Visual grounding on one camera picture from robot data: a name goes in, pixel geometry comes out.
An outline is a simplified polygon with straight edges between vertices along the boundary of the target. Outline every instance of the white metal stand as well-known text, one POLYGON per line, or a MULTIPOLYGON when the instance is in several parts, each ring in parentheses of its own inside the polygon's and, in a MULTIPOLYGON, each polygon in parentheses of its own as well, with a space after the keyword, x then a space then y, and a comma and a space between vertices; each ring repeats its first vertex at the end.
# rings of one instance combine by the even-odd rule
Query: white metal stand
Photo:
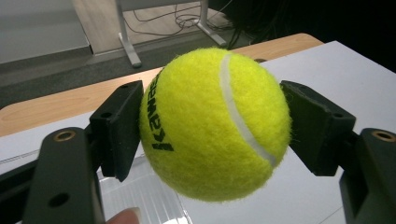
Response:
MULTIPOLYGON (((116 1, 117 1, 117 13, 121 28, 121 32, 119 33, 120 41, 133 67, 140 67, 142 63, 139 59, 139 56, 137 56, 134 46, 131 44, 131 41, 128 38, 123 12, 150 8, 150 7, 164 7, 164 6, 176 5, 182 3, 198 2, 196 0, 116 0, 116 1)), ((227 44, 226 41, 206 25, 207 11, 209 10, 208 0, 202 0, 200 2, 201 2, 201 18, 200 20, 195 21, 196 25, 207 35, 209 35, 218 45, 224 47, 227 44)))

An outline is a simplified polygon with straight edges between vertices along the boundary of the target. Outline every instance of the gray carpet floor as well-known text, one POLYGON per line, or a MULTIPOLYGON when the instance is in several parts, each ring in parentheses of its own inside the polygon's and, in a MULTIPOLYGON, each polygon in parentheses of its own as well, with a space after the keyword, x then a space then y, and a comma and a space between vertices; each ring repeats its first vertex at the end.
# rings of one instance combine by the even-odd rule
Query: gray carpet floor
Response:
MULTIPOLYGON (((233 30, 219 32, 219 35, 230 41, 233 30)), ((231 49, 247 46, 249 41, 248 37, 240 35, 231 49)), ((142 66, 137 69, 132 68, 123 49, 100 56, 92 56, 89 49, 79 49, 0 64, 0 108, 165 66, 177 55, 193 49, 215 46, 216 43, 202 32, 137 44, 135 49, 142 61, 142 66)))

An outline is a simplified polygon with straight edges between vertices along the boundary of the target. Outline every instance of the white seam line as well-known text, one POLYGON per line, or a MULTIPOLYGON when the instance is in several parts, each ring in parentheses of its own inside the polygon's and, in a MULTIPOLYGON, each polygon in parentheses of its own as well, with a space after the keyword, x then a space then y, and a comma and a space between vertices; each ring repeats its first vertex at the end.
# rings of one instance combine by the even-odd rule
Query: white seam line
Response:
POLYGON ((268 160, 273 167, 276 165, 276 159, 273 155, 267 152, 267 150, 261 146, 254 137, 253 133, 251 133, 250 129, 246 125, 244 119, 239 114, 238 108, 236 108, 235 101, 233 100, 233 89, 231 87, 231 76, 229 70, 229 63, 231 60, 231 54, 226 54, 221 61, 220 64, 220 86, 222 89, 223 97, 225 103, 228 107, 228 111, 230 112, 231 119, 236 125, 241 136, 245 139, 245 141, 265 160, 268 160))

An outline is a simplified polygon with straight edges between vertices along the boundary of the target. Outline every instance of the tennis ball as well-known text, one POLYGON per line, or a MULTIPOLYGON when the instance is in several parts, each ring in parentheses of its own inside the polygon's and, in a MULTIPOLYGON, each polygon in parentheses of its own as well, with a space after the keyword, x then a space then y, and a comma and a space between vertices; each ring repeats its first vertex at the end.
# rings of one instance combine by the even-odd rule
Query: tennis ball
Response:
POLYGON ((161 180, 207 202, 262 187, 290 141, 289 108, 276 79, 225 49, 194 50, 166 65, 145 91, 139 123, 161 180))

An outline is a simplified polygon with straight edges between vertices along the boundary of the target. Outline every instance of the dark background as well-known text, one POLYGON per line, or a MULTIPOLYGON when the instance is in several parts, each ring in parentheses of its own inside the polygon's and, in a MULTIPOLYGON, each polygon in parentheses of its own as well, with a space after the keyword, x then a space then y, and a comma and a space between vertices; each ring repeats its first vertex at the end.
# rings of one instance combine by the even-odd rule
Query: dark background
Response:
MULTIPOLYGON (((209 1, 220 10, 229 0, 209 1)), ((253 43, 306 33, 338 41, 396 72, 396 11, 390 1, 233 0, 223 12, 253 43)))

